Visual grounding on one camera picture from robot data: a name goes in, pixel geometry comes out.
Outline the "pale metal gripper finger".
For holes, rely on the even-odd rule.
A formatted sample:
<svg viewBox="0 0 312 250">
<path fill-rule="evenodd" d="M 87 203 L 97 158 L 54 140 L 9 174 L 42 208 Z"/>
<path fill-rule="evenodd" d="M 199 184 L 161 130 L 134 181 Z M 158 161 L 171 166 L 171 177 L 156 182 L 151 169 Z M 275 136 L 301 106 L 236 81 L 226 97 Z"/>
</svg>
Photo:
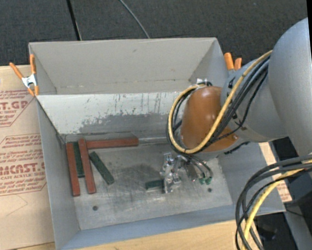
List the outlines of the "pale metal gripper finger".
<svg viewBox="0 0 312 250">
<path fill-rule="evenodd" d="M 179 187 L 182 183 L 182 180 L 178 174 L 165 176 L 163 179 L 163 192 L 168 194 L 171 193 L 174 189 Z"/>
<path fill-rule="evenodd" d="M 177 160 L 172 156 L 172 153 L 164 153 L 163 155 L 164 163 L 160 171 L 160 176 L 164 177 L 175 177 L 178 173 L 177 170 Z"/>
</svg>

